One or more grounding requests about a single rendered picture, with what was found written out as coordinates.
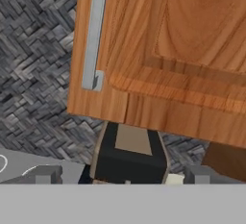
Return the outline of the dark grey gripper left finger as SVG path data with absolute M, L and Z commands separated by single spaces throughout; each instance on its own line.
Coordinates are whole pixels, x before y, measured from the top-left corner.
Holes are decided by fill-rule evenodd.
M 4 184 L 52 185 L 62 183 L 61 165 L 38 165 L 28 169 L 21 176 L 4 181 Z

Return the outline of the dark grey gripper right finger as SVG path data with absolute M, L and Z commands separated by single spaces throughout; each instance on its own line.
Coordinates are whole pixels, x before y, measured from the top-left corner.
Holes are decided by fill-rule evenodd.
M 185 184 L 240 184 L 237 179 L 217 173 L 214 169 L 205 165 L 191 165 L 184 168 Z

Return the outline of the wooden cabinet door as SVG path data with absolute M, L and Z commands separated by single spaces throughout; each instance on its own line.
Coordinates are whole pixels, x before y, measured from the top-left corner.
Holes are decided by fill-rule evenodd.
M 77 0 L 70 113 L 246 148 L 246 0 L 106 0 L 82 88 L 92 0 Z

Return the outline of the small cream object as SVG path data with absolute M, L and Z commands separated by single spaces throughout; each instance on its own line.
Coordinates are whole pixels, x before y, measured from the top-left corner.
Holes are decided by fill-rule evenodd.
M 185 176 L 183 174 L 169 174 L 165 183 L 167 185 L 182 185 L 184 183 Z

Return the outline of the grey hob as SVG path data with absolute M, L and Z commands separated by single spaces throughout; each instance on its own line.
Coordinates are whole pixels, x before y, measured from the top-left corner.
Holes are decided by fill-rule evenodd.
M 38 165 L 61 165 L 62 184 L 78 184 L 85 166 L 76 162 L 56 160 L 23 152 L 0 148 L 0 184 L 21 176 Z

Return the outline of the dark brown wooden object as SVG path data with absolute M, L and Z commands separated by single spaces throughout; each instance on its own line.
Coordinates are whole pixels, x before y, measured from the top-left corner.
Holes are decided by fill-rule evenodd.
M 211 142 L 202 160 L 216 172 L 246 183 L 246 148 Z

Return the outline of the black box with tan panel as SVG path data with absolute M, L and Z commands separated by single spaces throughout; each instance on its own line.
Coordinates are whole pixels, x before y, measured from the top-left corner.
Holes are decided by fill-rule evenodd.
M 169 168 L 158 131 L 106 121 L 96 142 L 89 176 L 112 184 L 164 184 Z

